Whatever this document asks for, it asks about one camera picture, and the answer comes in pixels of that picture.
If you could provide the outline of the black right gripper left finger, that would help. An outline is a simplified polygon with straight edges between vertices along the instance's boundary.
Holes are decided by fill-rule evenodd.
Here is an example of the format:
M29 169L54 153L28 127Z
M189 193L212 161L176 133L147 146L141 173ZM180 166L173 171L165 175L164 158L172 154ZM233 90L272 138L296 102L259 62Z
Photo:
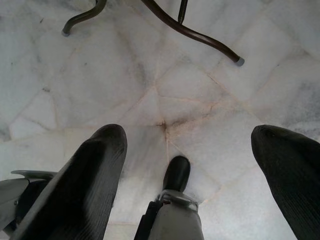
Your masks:
M103 240L127 147L122 126L98 129L47 184L9 240Z

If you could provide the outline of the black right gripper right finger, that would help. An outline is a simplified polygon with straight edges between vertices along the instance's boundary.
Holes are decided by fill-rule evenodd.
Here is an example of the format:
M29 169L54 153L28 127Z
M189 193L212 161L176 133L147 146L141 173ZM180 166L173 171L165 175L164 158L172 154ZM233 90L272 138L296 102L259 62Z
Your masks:
M320 240L320 143L289 129L258 125L251 148L296 238Z

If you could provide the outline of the grey robot left leg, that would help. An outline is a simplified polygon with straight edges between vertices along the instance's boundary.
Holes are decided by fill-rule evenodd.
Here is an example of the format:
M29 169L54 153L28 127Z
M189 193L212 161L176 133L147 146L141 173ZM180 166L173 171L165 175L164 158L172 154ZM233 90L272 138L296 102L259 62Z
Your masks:
M8 237L57 174L40 170L14 170L11 173L23 177L0 181L0 232Z

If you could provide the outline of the grey robot leg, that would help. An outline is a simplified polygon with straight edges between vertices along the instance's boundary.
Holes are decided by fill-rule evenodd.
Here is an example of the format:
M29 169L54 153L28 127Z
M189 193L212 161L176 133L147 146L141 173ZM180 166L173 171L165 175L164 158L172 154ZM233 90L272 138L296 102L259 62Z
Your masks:
M163 190L141 217L134 240L204 240L199 205L175 190Z
M57 174L40 170L14 170L11 173L23 177L0 181L0 232L8 237Z

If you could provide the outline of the grey robot right leg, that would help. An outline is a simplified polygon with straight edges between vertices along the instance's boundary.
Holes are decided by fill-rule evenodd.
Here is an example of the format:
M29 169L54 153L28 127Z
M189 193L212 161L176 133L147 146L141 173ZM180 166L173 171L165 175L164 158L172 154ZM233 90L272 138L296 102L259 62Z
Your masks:
M199 205L175 190L163 190L141 217L134 240L204 240Z

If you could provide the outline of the black robot right foot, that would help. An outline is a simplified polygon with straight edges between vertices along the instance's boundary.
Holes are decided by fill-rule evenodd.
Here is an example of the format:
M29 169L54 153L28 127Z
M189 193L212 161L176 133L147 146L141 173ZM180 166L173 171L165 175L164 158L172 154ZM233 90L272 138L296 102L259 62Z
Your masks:
M188 184L190 172L190 161L182 155L175 156L166 169L162 189L183 193Z

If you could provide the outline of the curved black metal table leg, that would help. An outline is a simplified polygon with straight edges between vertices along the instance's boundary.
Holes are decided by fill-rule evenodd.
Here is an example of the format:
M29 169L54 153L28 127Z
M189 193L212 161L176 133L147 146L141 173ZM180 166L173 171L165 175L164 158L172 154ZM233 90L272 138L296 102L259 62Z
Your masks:
M196 32L195 30L192 30L178 22L178 20L173 19L171 16L169 16L156 2L155 0L141 0L143 4L158 18L160 19L164 24L172 28L173 30L179 32L180 34L193 39L197 42L203 43L207 46L210 46L217 51L224 54L226 57L228 57L235 65L238 67L241 67L245 60L237 55L234 51L232 51L228 46L223 44L222 42L209 37L207 35L204 35L202 33Z
M95 0L95 6L92 9L70 18L65 23L61 32L62 35L65 37L68 37L74 25L96 17L98 14L102 12L106 4L107 4L107 0Z

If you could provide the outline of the straight black table brace rod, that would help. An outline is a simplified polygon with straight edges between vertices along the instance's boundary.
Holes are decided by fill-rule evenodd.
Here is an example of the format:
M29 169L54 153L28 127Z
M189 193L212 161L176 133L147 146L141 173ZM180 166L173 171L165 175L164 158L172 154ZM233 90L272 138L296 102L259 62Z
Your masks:
M182 24L185 19L187 5L188 5L188 0L181 0L179 12L178 12L178 19L177 19L180 24Z

